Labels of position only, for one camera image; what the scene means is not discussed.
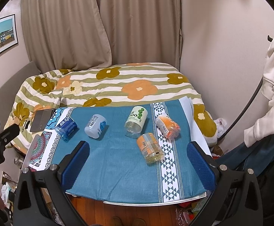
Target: metal bolt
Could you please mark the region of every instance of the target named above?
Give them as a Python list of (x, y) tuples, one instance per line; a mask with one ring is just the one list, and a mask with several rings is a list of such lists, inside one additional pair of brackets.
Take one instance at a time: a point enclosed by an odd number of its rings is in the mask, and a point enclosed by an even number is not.
[(226, 165), (220, 165), (219, 169), (221, 169), (222, 171), (226, 171), (227, 170), (227, 166)]
[(249, 169), (248, 169), (248, 173), (249, 173), (249, 174), (254, 174), (253, 169), (249, 168)]
[(28, 173), (29, 172), (29, 168), (28, 167), (25, 167), (22, 171), (23, 173)]
[(56, 170), (56, 169), (57, 169), (57, 164), (52, 164), (52, 165), (49, 167), (49, 169), (50, 169), (51, 171)]

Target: orange flower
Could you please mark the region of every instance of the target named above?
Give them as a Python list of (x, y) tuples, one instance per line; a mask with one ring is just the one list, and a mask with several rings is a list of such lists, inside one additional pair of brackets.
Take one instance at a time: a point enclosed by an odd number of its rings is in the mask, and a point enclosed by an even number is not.
[(178, 85), (184, 82), (189, 83), (189, 80), (187, 79), (187, 77), (180, 73), (170, 73), (170, 74), (167, 74), (167, 77), (169, 78), (167, 80), (169, 84)]
[(97, 74), (96, 78), (98, 80), (102, 80), (106, 77), (108, 78), (114, 78), (120, 74), (119, 69), (121, 67), (114, 67), (114, 68), (106, 68), (106, 69), (101, 69)]
[(34, 116), (35, 116), (35, 113), (39, 110), (47, 110), (47, 109), (51, 109), (52, 107), (50, 105), (46, 105), (46, 106), (43, 106), (43, 105), (36, 105), (34, 108), (33, 108), (33, 112), (32, 112), (32, 115), (31, 115), (31, 120), (33, 121), (34, 119)]
[(140, 100), (144, 96), (155, 95), (158, 89), (148, 80), (136, 80), (124, 85), (121, 91), (127, 93), (129, 99)]
[(83, 107), (102, 107), (102, 106), (106, 106), (108, 104), (110, 104), (112, 102), (111, 99), (109, 98), (102, 98), (100, 100), (98, 100), (97, 98), (91, 98), (87, 101), (85, 101)]
[(71, 85), (70, 77), (71, 77), (70, 75), (66, 75), (60, 78), (57, 82), (56, 89), (70, 86)]
[(140, 66), (140, 65), (150, 65), (150, 63), (127, 63), (129, 66)]

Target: cable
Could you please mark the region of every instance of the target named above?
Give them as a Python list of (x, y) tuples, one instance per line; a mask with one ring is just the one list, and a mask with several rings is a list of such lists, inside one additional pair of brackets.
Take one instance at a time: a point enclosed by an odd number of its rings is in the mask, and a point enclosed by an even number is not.
[(227, 133), (229, 133), (229, 131), (235, 126), (235, 124), (240, 120), (243, 114), (245, 114), (245, 112), (247, 111), (247, 109), (252, 104), (253, 100), (255, 99), (256, 95), (258, 94), (262, 85), (263, 85), (263, 79), (261, 78), (255, 92), (253, 93), (252, 97), (250, 98), (249, 102), (247, 103), (243, 111), (239, 114), (239, 116), (235, 119), (235, 121), (231, 124), (231, 126), (223, 133), (223, 135), (220, 136), (219, 139), (217, 139), (217, 142), (221, 141), (227, 135)]

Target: floral comforter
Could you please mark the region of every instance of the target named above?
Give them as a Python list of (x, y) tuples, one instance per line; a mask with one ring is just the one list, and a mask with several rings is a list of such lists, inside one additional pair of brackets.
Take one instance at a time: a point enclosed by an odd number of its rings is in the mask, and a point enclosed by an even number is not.
[(60, 69), (29, 77), (16, 95), (5, 128), (13, 123), (20, 126), (20, 134), (12, 144), (26, 154), (36, 134), (29, 130), (38, 110), (78, 106), (135, 106), (183, 96), (192, 99), (195, 121), (207, 143), (215, 142), (216, 125), (205, 111), (201, 95), (194, 90), (186, 76), (165, 63), (128, 63), (78, 72)]

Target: clear plastic bottle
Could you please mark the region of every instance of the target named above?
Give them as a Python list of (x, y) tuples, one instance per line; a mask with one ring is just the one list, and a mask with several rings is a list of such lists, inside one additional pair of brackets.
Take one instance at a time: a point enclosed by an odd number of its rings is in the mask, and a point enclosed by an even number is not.
[(65, 141), (70, 139), (70, 134), (77, 128), (76, 122), (70, 117), (66, 116), (54, 129)]
[(126, 136), (138, 138), (147, 118), (147, 110), (142, 106), (135, 106), (125, 122)]
[(102, 115), (95, 114), (86, 125), (85, 133), (91, 138), (98, 139), (105, 126), (106, 118)]
[(160, 161), (164, 152), (152, 133), (145, 133), (137, 139), (138, 147), (147, 164)]

